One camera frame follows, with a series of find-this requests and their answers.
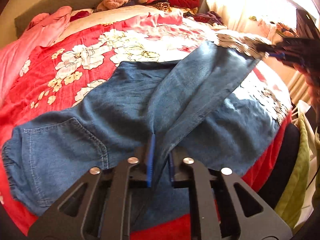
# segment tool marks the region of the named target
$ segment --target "jeans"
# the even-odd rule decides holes
[[[137,229],[184,215],[187,191],[171,189],[167,168],[161,175],[170,150],[183,146],[208,168],[241,176],[279,128],[258,100],[232,93],[257,62],[210,41],[181,61],[122,62],[75,107],[14,128],[2,154],[13,196],[41,215],[88,169],[116,166],[153,132],[156,195]],[[144,205],[146,195],[135,199]]]

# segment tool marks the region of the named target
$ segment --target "purple clothing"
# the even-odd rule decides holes
[[[217,23],[218,25],[224,25],[222,21],[222,17],[214,11],[210,11],[207,13],[199,13],[193,16],[195,21],[202,22],[202,23],[209,23],[213,25]]]

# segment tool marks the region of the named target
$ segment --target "back pocket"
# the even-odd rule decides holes
[[[41,207],[50,206],[91,167],[108,168],[105,145],[76,118],[24,129],[22,159],[27,180]]]

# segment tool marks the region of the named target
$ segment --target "white flower print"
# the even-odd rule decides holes
[[[53,88],[56,84],[61,84],[62,79],[52,79],[48,82],[48,87]]]
[[[119,48],[130,43],[138,42],[141,39],[148,37],[146,34],[137,33],[133,30],[117,31],[116,29],[111,29],[110,32],[105,32],[100,35],[99,41],[106,43],[108,46],[113,48]]]
[[[156,52],[147,51],[144,47],[136,43],[134,45],[123,46],[115,49],[116,55],[110,60],[119,66],[122,61],[158,61],[160,55]]]
[[[95,87],[97,87],[98,85],[101,85],[102,83],[106,82],[106,80],[104,79],[98,79],[95,81],[92,81],[90,83],[87,84],[87,87],[85,88],[81,88],[80,91],[77,92],[77,95],[75,96],[75,103],[73,104],[73,106],[79,104],[82,99],[84,99],[84,97]]]
[[[57,83],[57,84],[53,87],[52,92],[58,92],[61,87],[62,87],[61,83]]]
[[[82,76],[82,72],[79,72],[79,71],[76,71],[74,72],[72,75],[70,76],[67,76],[65,79],[64,79],[64,84],[65,85],[68,85],[68,84],[71,84],[73,81],[75,80],[79,80]]]
[[[42,91],[42,92],[40,93],[40,95],[38,96],[38,100],[41,100],[42,97],[43,97],[43,95],[44,95],[44,91]]]
[[[59,62],[55,67],[58,70],[56,79],[64,79],[74,73],[81,65],[84,69],[93,69],[103,63],[103,53],[110,51],[112,48],[103,46],[103,42],[98,42],[92,46],[84,44],[76,45],[72,51],[67,51],[62,54],[62,62]]]
[[[19,72],[19,75],[22,77],[23,74],[27,73],[29,71],[29,66],[30,66],[31,60],[27,59],[26,62],[24,63],[22,69]]]
[[[59,54],[61,54],[62,52],[64,52],[65,49],[59,49],[56,53],[53,53],[51,56],[51,59],[56,59],[58,57]]]
[[[48,97],[48,104],[52,105],[52,103],[56,100],[56,96],[50,96]]]

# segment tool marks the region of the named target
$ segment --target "red clothing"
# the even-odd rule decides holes
[[[199,0],[168,0],[170,6],[193,9],[200,6]]]
[[[36,46],[50,46],[69,25],[70,6],[52,15],[39,14],[30,22],[22,36],[0,50],[0,107],[10,87]]]
[[[80,19],[80,18],[87,17],[89,15],[90,15],[90,13],[88,11],[80,11],[76,15],[73,15],[70,17],[70,22],[73,22],[73,21]]]

